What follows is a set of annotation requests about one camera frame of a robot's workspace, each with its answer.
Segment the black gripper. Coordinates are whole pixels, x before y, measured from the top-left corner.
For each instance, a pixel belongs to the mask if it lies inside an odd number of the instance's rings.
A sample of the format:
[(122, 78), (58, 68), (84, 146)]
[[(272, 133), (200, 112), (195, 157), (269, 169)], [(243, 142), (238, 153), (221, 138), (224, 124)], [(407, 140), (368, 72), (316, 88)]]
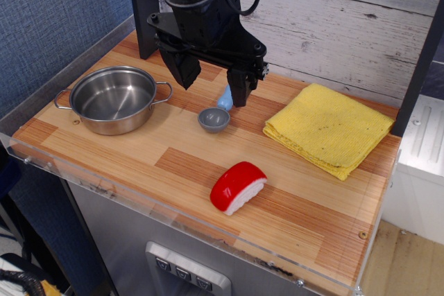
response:
[(160, 55), (176, 82), (190, 88), (201, 72), (200, 60), (228, 69), (235, 107), (245, 107), (257, 79), (263, 78), (266, 47), (241, 25), (259, 0), (244, 10), (240, 0), (165, 0), (171, 13), (152, 14)]

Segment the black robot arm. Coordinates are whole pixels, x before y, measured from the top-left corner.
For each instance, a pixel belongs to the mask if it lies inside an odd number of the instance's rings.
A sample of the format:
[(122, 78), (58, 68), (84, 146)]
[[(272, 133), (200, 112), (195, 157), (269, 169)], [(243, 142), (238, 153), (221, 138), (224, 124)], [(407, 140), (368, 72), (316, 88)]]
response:
[(171, 12), (152, 14), (148, 24), (157, 35), (162, 59), (184, 89), (201, 71), (200, 61), (227, 70), (232, 102), (246, 105), (251, 91), (268, 73), (266, 46), (241, 24), (259, 4), (241, 8), (240, 0), (165, 0)]

